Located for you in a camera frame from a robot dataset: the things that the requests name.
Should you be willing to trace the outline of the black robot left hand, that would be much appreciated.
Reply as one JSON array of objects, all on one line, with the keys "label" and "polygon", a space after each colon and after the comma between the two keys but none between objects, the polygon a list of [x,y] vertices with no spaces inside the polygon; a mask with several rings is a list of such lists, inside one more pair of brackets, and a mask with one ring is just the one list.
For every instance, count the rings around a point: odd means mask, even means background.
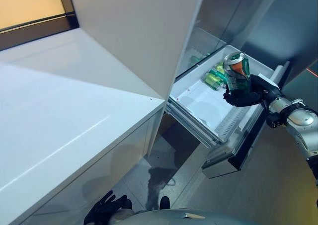
[{"label": "black robot left hand", "polygon": [[127,195],[116,199],[112,190],[108,191],[90,209],[83,220],[84,225],[107,225],[111,217],[120,209],[132,209],[132,202]]}]

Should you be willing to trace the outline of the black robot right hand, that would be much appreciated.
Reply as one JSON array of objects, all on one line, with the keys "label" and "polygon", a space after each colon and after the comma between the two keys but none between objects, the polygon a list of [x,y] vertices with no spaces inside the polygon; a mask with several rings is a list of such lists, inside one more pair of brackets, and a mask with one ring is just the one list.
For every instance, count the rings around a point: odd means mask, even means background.
[{"label": "black robot right hand", "polygon": [[223,99],[232,106],[247,107],[261,104],[265,109],[276,99],[283,96],[279,87],[274,85],[267,77],[259,75],[251,75],[250,92],[239,92],[236,95],[230,93],[228,86],[223,94]]}]

